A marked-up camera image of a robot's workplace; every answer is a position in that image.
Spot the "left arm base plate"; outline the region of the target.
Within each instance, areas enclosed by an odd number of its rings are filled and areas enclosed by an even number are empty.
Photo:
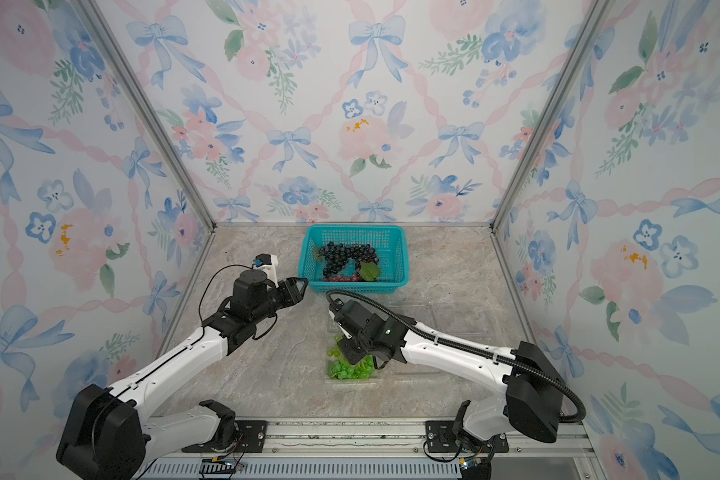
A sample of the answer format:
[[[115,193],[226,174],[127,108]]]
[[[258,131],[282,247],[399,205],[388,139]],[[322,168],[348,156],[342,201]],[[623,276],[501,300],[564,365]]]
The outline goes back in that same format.
[[[222,425],[222,433],[209,442],[194,444],[181,449],[182,453],[262,453],[268,422],[265,420],[236,420]]]

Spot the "green grape bunch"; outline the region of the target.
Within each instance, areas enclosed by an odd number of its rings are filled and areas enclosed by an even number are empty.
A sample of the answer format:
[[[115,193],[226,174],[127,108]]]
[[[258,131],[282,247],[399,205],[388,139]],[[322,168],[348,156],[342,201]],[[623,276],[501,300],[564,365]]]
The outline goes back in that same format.
[[[342,339],[343,337],[341,335],[335,336],[335,344],[327,351],[328,378],[337,381],[366,380],[371,378],[376,371],[373,359],[370,356],[366,356],[357,364],[350,364],[338,346],[338,342]]]

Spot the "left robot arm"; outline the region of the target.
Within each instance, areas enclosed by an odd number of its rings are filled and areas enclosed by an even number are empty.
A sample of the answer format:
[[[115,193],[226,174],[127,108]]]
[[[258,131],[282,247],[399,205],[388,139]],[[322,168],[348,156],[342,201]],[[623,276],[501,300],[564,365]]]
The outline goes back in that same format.
[[[140,468],[185,447],[229,452],[240,440],[235,412],[215,400],[158,417],[180,387],[257,337],[258,325],[300,303],[308,279],[274,281],[246,269],[231,296],[187,339],[146,367],[106,387],[91,384],[74,398],[56,460],[81,479],[130,479]]]

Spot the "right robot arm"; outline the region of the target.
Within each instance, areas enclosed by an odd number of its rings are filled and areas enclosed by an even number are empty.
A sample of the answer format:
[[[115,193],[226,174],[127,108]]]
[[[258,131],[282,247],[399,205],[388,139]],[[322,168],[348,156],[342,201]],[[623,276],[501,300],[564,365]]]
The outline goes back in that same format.
[[[380,367],[420,365],[488,389],[488,398],[466,400],[459,407],[454,434],[460,440],[485,443],[511,431],[541,443],[557,440],[566,384],[536,345],[522,341],[508,348],[467,341],[388,309],[375,313],[357,299],[331,299],[329,312],[343,334],[339,349],[352,365],[366,357]]]

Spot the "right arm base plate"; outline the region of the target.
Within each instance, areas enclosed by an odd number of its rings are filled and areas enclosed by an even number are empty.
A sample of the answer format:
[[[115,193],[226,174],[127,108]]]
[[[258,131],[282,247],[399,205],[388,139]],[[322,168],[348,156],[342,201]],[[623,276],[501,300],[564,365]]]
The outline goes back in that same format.
[[[425,425],[425,450],[429,454],[462,453],[508,453],[509,446],[504,434],[491,440],[478,440],[455,426],[454,420],[428,420]]]

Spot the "clear plastic clamshell container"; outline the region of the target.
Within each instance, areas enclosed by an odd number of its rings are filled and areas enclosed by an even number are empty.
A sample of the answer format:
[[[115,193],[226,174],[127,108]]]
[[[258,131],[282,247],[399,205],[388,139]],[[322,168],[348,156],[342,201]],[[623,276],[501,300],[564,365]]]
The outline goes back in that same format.
[[[339,307],[329,307],[329,316],[338,326],[340,334],[334,337],[335,345],[327,351],[326,373],[332,381],[366,381],[374,377],[377,363],[363,348],[360,333],[374,312],[356,301],[350,301],[344,307],[348,308],[347,313],[352,314],[352,322],[347,317],[338,319]]]

